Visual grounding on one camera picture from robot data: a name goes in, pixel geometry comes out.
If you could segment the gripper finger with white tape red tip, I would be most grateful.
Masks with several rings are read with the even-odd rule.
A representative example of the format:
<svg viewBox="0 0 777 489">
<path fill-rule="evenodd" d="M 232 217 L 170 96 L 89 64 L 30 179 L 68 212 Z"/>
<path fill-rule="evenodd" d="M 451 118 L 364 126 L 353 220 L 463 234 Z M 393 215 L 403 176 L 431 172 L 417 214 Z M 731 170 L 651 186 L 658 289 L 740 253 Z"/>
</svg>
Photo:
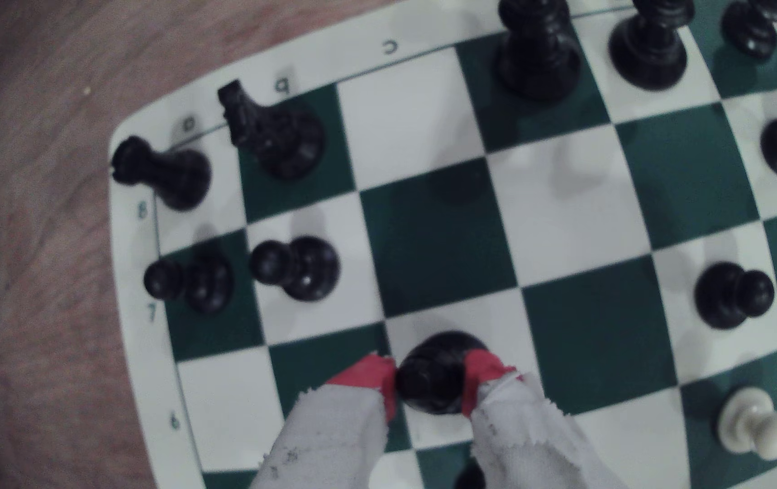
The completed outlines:
<svg viewBox="0 0 777 489">
<path fill-rule="evenodd" d="M 397 411 L 394 360 L 370 353 L 301 393 L 252 488 L 368 488 Z"/>
<path fill-rule="evenodd" d="M 539 376 L 489 350 L 466 353 L 463 414 L 486 488 L 626 488 Z"/>
</svg>

